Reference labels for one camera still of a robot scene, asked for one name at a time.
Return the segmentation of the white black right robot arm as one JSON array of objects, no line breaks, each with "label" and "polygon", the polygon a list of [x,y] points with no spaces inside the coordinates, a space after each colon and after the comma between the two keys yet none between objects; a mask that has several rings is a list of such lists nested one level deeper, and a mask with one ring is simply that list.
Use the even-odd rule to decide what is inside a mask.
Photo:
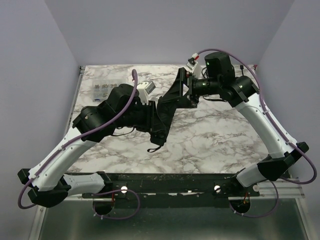
[{"label": "white black right robot arm", "polygon": [[236,76],[231,63],[233,55],[226,51],[208,48],[205,56],[207,77],[201,78],[202,69],[197,59],[202,51],[188,59],[185,67],[178,70],[169,90],[158,100],[157,112],[165,125],[162,136],[166,140],[177,109],[196,108],[199,97],[218,95],[236,109],[253,127],[264,143],[268,155],[260,162],[238,172],[234,185],[249,187],[262,181],[276,181],[300,158],[306,157],[309,146],[297,142],[275,118],[267,107],[257,76],[253,71],[248,76]]}]

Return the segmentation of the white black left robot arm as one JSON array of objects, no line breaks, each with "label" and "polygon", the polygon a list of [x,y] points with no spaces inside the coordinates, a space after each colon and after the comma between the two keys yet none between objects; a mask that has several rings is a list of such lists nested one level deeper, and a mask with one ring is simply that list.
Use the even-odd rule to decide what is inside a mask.
[{"label": "white black left robot arm", "polygon": [[49,155],[36,166],[18,172],[23,184],[19,208],[50,208],[69,196],[96,195],[109,189],[110,180],[102,172],[73,175],[67,171],[85,152],[114,135],[117,128],[152,131],[155,110],[156,101],[149,99],[143,84],[120,84],[99,105],[85,106]]}]

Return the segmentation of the black umbrella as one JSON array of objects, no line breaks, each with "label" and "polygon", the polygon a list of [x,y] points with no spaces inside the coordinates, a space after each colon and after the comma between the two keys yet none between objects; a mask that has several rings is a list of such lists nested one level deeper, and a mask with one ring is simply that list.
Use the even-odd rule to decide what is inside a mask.
[{"label": "black umbrella", "polygon": [[164,126],[164,129],[158,132],[152,133],[150,135],[151,143],[158,145],[158,147],[149,148],[147,150],[148,153],[154,153],[158,151],[166,143],[175,112],[179,106],[180,98],[181,98],[180,96],[176,96],[176,97],[162,96],[158,99],[157,108],[156,108],[157,115],[161,120]]}]

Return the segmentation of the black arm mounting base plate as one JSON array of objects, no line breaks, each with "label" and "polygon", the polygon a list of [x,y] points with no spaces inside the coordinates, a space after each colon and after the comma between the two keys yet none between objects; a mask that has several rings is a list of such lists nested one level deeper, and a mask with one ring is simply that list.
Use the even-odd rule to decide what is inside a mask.
[{"label": "black arm mounting base plate", "polygon": [[253,186],[244,188],[232,173],[105,173],[102,198],[117,209],[227,208],[229,200],[258,197]]}]

